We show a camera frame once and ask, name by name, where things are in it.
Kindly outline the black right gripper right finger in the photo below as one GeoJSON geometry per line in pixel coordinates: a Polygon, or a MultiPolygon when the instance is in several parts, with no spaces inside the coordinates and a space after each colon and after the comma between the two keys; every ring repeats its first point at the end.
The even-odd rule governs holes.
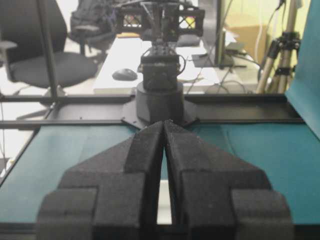
{"type": "Polygon", "coordinates": [[[292,240],[286,198],[266,173],[196,134],[164,123],[176,221],[190,240],[292,240]]]}

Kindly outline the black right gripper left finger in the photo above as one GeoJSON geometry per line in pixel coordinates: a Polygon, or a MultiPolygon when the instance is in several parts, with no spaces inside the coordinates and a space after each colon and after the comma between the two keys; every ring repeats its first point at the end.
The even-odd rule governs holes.
{"type": "Polygon", "coordinates": [[[47,194],[38,240],[144,240],[157,226],[164,125],[157,122],[67,169],[47,194]]]}

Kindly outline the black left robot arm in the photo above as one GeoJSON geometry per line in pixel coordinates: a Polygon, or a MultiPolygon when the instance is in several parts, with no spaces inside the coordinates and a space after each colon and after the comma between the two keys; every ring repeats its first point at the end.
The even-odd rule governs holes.
{"type": "Polygon", "coordinates": [[[203,35],[205,11],[179,0],[133,0],[115,8],[118,33],[136,33],[151,46],[140,56],[142,82],[135,98],[123,105],[122,121],[143,129],[171,120],[187,126],[197,120],[196,104],[184,98],[177,80],[185,70],[171,43],[182,35],[203,35]]]}

